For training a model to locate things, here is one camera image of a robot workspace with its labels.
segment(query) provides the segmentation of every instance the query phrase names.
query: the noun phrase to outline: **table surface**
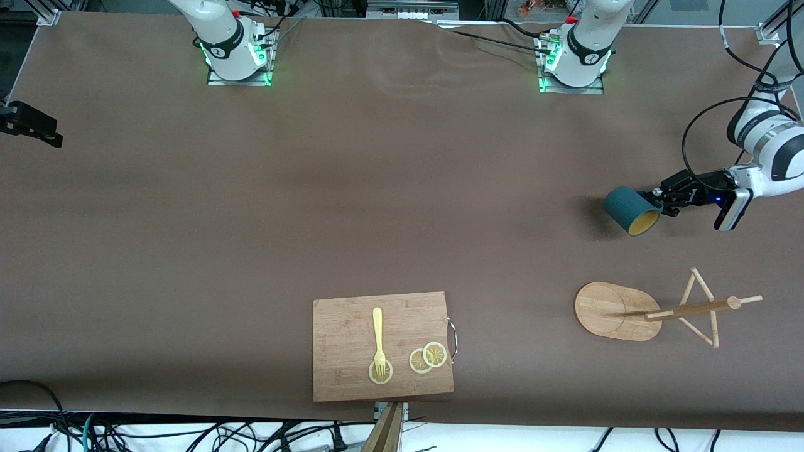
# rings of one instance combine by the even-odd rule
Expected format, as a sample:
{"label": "table surface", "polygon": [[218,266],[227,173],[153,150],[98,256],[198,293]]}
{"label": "table surface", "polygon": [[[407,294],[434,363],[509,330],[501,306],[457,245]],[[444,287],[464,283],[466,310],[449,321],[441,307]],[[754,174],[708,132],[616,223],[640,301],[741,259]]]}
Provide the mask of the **table surface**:
{"label": "table surface", "polygon": [[[134,14],[39,30],[14,98],[64,148],[0,137],[0,379],[67,409],[367,419],[312,401],[313,300],[443,290],[455,392],[412,417],[804,426],[804,193],[728,233],[716,208],[635,238],[601,210],[679,170],[690,118],[749,90],[715,28],[626,28],[606,94],[574,97],[539,93],[526,51],[414,21],[306,20],[270,88],[207,87],[192,36]],[[753,41],[729,32],[759,64]],[[735,109],[693,130],[694,168],[732,162]],[[719,350],[681,323],[636,343],[575,320],[591,281],[672,306],[692,266],[716,296],[767,300],[719,317]],[[48,407],[32,394],[0,406]]]}

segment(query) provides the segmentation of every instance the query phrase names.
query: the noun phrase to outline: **wooden cutting board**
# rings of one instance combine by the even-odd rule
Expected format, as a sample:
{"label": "wooden cutting board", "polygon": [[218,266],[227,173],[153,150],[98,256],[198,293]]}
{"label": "wooden cutting board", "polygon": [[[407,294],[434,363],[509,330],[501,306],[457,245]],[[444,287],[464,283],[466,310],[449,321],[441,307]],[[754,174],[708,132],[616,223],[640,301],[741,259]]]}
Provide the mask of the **wooden cutting board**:
{"label": "wooden cutting board", "polygon": [[[371,312],[377,306],[383,310],[383,352],[394,369],[386,384],[368,378],[376,352]],[[449,357],[425,374],[408,365],[413,350],[433,341],[450,347],[444,292],[315,300],[313,400],[381,401],[452,392]]]}

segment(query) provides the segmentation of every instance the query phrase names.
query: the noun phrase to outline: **yellow fruit slice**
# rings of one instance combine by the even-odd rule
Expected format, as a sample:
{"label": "yellow fruit slice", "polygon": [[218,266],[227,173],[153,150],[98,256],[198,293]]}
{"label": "yellow fruit slice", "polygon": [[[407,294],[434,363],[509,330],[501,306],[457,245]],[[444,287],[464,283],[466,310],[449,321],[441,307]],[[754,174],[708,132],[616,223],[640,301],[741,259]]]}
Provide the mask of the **yellow fruit slice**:
{"label": "yellow fruit slice", "polygon": [[415,373],[427,373],[432,369],[430,365],[425,362],[425,357],[421,354],[422,350],[424,349],[417,348],[411,351],[410,358],[408,358],[408,364],[410,364],[410,368],[413,369]]}
{"label": "yellow fruit slice", "polygon": [[438,342],[425,345],[421,354],[431,368],[439,368],[447,362],[447,349]]}
{"label": "yellow fruit slice", "polygon": [[385,372],[384,376],[380,376],[374,370],[374,361],[371,361],[368,364],[368,378],[376,384],[386,384],[390,381],[394,375],[394,367],[391,366],[391,361],[389,360],[385,360],[385,365],[387,372]]}

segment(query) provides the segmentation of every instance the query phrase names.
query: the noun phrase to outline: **white floor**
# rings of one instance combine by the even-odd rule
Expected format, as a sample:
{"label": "white floor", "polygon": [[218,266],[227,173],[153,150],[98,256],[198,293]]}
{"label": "white floor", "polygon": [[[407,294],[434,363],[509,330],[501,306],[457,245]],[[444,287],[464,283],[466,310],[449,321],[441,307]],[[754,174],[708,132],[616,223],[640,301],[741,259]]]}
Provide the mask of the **white floor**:
{"label": "white floor", "polygon": [[[270,435],[279,423],[253,425],[259,437]],[[331,425],[331,423],[311,422],[298,426],[301,429],[310,425]],[[121,427],[127,434],[165,434],[173,432],[196,431],[211,424],[182,425],[134,425]],[[370,425],[343,427],[343,439],[347,444],[365,441],[371,431]],[[422,424],[409,422],[404,426],[402,452],[420,452],[434,447],[433,452],[589,452],[594,449],[604,428],[591,427],[538,427],[508,425],[461,425],[461,424]],[[708,452],[714,432],[712,430],[674,429],[680,452]],[[20,452],[32,450],[50,430],[48,428],[0,429],[0,452]],[[184,451],[198,435],[187,435],[159,439],[128,439],[133,452],[173,452]],[[662,432],[665,442],[670,443]],[[208,436],[196,449],[207,452],[213,447],[215,435]],[[252,442],[245,440],[248,449]],[[72,450],[82,451],[81,444],[73,441]],[[307,438],[290,444],[293,452],[320,450],[320,446],[331,446],[331,436],[327,431],[312,434]],[[267,452],[273,452],[279,444],[271,445]],[[47,452],[67,450],[64,435],[55,434]],[[236,442],[224,444],[220,452],[242,452],[245,448]],[[725,430],[717,442],[716,451],[739,452],[786,452],[804,450],[803,433],[745,432]],[[617,428],[601,448],[601,452],[665,452],[656,441],[653,429]]]}

